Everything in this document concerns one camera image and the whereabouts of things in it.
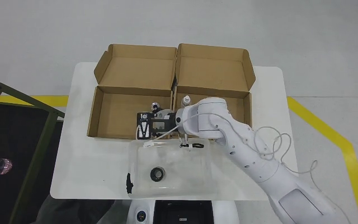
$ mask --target yellow tape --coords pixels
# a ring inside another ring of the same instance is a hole
[[[351,180],[352,190],[356,199],[356,204],[358,205],[358,161],[352,143],[350,143],[346,138],[341,136],[338,132],[333,130],[333,128],[328,126],[325,122],[320,120],[316,115],[307,110],[304,106],[299,104],[292,97],[287,97],[287,102],[289,108],[295,114],[305,120],[314,129],[319,131],[321,134],[323,134],[326,138],[328,138],[332,143],[334,143],[341,149],[343,153],[343,158],[346,163],[348,175]]]
[[[68,96],[33,96],[33,98],[50,106],[67,106],[68,101]],[[358,161],[352,143],[307,110],[304,106],[299,104],[292,97],[287,97],[287,101],[290,110],[341,149],[351,181],[352,190],[358,205]],[[28,103],[12,96],[0,96],[0,102],[29,105]]]
[[[68,96],[32,96],[33,98],[50,106],[67,106]],[[7,102],[10,104],[30,105],[13,96],[0,96],[0,102]]]

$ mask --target box lid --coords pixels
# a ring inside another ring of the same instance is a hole
[[[248,92],[255,82],[248,51],[194,44],[178,47],[178,87]]]
[[[111,44],[95,68],[100,86],[170,90],[177,48]]]

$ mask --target cardboard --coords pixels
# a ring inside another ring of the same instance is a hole
[[[172,108],[176,48],[111,44],[95,68],[87,135],[135,139],[136,114]]]
[[[251,94],[255,82],[252,63],[245,49],[180,44],[176,63],[173,108],[189,95],[192,104],[216,96],[226,99],[233,118],[252,127]]]
[[[135,139],[138,112],[150,111],[153,102],[177,110],[185,95],[192,104],[222,97],[234,119],[252,126],[255,74],[245,49],[111,44],[94,73],[98,86],[88,136]]]

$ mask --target robotic arm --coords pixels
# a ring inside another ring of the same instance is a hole
[[[267,194],[274,212],[284,224],[339,223],[325,196],[299,180],[277,160],[267,160],[268,147],[255,139],[247,124],[233,119],[224,99],[210,97],[179,109],[176,124],[181,134],[216,139],[225,154]]]

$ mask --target white table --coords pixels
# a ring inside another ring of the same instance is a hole
[[[74,70],[50,194],[58,199],[130,199],[126,192],[129,141],[86,136],[92,98],[97,82],[97,63],[79,63]],[[254,67],[256,82],[251,89],[253,128],[273,126],[292,136],[282,71],[277,67]],[[260,131],[269,145],[276,137],[271,130]],[[213,177],[217,195],[170,197],[166,199],[267,200],[266,194],[220,151],[212,148]],[[294,144],[285,157],[296,170]]]

